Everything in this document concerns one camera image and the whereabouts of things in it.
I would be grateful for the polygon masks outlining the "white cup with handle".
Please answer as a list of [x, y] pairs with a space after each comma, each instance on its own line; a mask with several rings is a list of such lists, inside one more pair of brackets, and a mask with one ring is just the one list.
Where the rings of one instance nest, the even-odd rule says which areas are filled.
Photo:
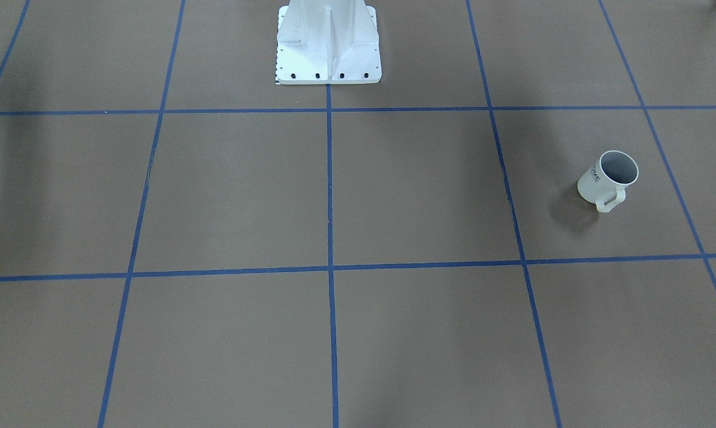
[[595, 160], [576, 182], [578, 195], [595, 206], [597, 212], [609, 213], [624, 203], [627, 188], [638, 180], [640, 168], [630, 155], [608, 150]]

